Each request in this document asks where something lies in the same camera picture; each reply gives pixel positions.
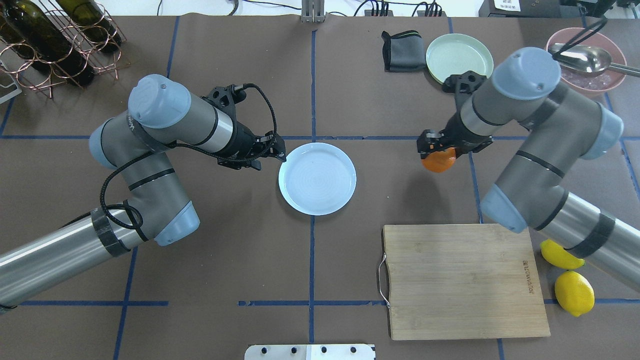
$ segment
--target cutting board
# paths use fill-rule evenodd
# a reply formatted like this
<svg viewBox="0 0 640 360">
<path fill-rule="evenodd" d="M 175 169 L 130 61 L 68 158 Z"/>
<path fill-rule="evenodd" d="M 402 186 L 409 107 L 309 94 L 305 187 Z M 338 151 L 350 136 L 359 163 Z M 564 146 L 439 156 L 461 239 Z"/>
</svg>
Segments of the cutting board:
<svg viewBox="0 0 640 360">
<path fill-rule="evenodd" d="M 385 225 L 391 338 L 550 336 L 528 231 Z"/>
</svg>

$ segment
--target green glass bottle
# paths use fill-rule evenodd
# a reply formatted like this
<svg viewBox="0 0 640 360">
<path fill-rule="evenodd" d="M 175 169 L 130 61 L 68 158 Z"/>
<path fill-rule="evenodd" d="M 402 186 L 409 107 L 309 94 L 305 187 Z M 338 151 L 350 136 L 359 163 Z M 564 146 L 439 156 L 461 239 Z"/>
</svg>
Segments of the green glass bottle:
<svg viewBox="0 0 640 360">
<path fill-rule="evenodd" d="M 5 20 L 20 34 L 45 61 L 55 62 L 63 71 L 52 68 L 57 75 L 71 78 L 67 83 L 86 86 L 95 76 L 93 67 L 84 56 L 73 49 L 71 43 L 45 13 L 28 0 L 0 0 Z"/>
<path fill-rule="evenodd" d="M 24 39 L 20 34 L 16 33 L 15 30 L 6 23 L 4 17 L 0 16 L 0 40 L 2 40 L 5 44 L 18 44 L 19 42 L 23 42 Z M 32 60 L 35 57 L 33 53 L 33 49 L 26 45 L 18 45 L 13 46 L 11 48 L 20 58 L 24 60 Z M 51 72 L 51 67 L 49 64 L 42 63 L 38 60 L 34 60 L 31 64 L 31 67 L 42 73 L 43 75 L 49 75 Z"/>
<path fill-rule="evenodd" d="M 107 31 L 113 36 L 111 41 L 100 51 L 103 53 L 113 53 L 118 50 L 113 42 L 120 45 L 122 38 L 116 33 L 113 25 L 104 18 L 102 10 L 93 0 L 56 0 L 62 9 L 69 15 L 76 24 L 85 26 L 100 26 L 99 28 L 88 28 L 83 31 L 84 35 L 92 42 L 103 43 L 107 39 Z"/>
</svg>

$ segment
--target metal handle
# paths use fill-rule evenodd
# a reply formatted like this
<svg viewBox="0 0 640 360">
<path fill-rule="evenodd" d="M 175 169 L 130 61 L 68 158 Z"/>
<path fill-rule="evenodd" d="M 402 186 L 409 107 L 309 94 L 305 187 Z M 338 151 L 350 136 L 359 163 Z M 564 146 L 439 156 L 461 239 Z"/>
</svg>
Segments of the metal handle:
<svg viewBox="0 0 640 360">
<path fill-rule="evenodd" d="M 382 260 L 378 265 L 378 291 L 380 292 L 380 296 L 382 296 L 382 298 L 385 299 L 385 303 L 387 304 L 387 309 L 391 309 L 391 304 L 389 304 L 389 300 L 387 300 L 387 297 L 385 296 L 385 294 L 382 293 L 382 285 L 380 284 L 380 269 L 382 268 L 382 264 L 384 264 L 386 261 L 387 261 L 387 253 L 385 252 L 382 254 Z"/>
<path fill-rule="evenodd" d="M 627 75 L 640 78 L 640 69 L 637 69 L 635 67 L 629 67 L 622 64 L 611 63 L 611 65 L 609 65 L 609 70 L 613 70 L 615 72 L 621 72 L 622 74 L 627 74 Z"/>
</svg>

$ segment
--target light blue joint cap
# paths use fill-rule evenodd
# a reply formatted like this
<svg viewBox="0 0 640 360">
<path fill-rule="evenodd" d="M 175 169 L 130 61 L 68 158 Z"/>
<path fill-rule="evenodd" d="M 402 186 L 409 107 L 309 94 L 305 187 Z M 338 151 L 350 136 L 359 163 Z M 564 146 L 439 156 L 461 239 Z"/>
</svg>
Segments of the light blue joint cap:
<svg viewBox="0 0 640 360">
<path fill-rule="evenodd" d="M 140 124 L 164 129 L 182 120 L 191 107 L 191 93 L 159 74 L 140 79 L 129 95 L 129 113 Z"/>
<path fill-rule="evenodd" d="M 514 233 L 521 233 L 527 228 L 527 222 L 518 209 L 496 184 L 491 186 L 491 190 L 482 199 L 480 208 L 485 215 Z"/>
<path fill-rule="evenodd" d="M 91 152 L 91 155 L 93 155 L 93 158 L 100 163 L 100 165 L 111 170 L 115 170 L 117 168 L 114 164 L 110 163 L 109 160 L 107 160 L 107 157 L 104 155 L 104 151 L 102 150 L 102 129 L 104 129 L 104 126 L 107 124 L 107 122 L 109 122 L 109 120 L 103 122 L 102 125 L 94 130 L 89 137 L 89 151 Z"/>
<path fill-rule="evenodd" d="M 600 122 L 600 132 L 596 141 L 580 159 L 593 160 L 604 155 L 608 149 L 618 142 L 622 131 L 625 129 L 625 125 L 622 123 L 622 119 L 616 114 L 604 108 L 600 105 L 602 112 L 602 121 Z"/>
<path fill-rule="evenodd" d="M 180 210 L 180 213 L 156 236 L 156 242 L 160 246 L 167 246 L 196 231 L 200 226 L 200 219 L 193 203 L 189 203 Z"/>
<path fill-rule="evenodd" d="M 554 91 L 560 82 L 560 64 L 537 47 L 523 47 L 493 71 L 493 86 L 516 100 L 536 100 Z"/>
</svg>

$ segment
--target white floor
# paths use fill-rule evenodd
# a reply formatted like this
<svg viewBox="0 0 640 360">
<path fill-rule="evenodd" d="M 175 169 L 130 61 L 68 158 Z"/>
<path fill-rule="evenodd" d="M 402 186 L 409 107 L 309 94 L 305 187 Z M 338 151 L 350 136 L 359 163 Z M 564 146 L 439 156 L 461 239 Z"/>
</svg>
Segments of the white floor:
<svg viewBox="0 0 640 360">
<path fill-rule="evenodd" d="M 48 4 L 53 0 L 40 0 Z M 272 3 L 286 4 L 296 8 L 301 7 L 301 0 L 263 0 Z M 398 3 L 411 3 L 411 5 L 391 4 L 389 9 L 394 16 L 411 16 L 414 4 L 419 0 L 395 0 Z M 111 15 L 155 15 L 158 11 L 160 0 L 99 0 Z M 483 0 L 438 0 L 438 4 L 451 17 L 477 17 L 478 9 Z M 326 0 L 324 10 L 326 12 L 342 12 L 353 16 L 355 10 L 360 6 L 360 0 Z M 160 15 L 183 15 L 185 13 L 203 13 L 207 15 L 226 15 L 233 9 L 233 0 L 163 0 L 159 7 Z M 358 16 L 363 16 L 363 9 L 370 9 L 370 4 L 365 4 L 358 12 Z M 235 15 L 282 15 L 300 14 L 299 10 L 273 6 L 267 4 L 255 4 L 240 0 L 238 10 Z M 607 12 L 608 18 L 634 19 L 631 9 L 614 6 Z"/>
</svg>

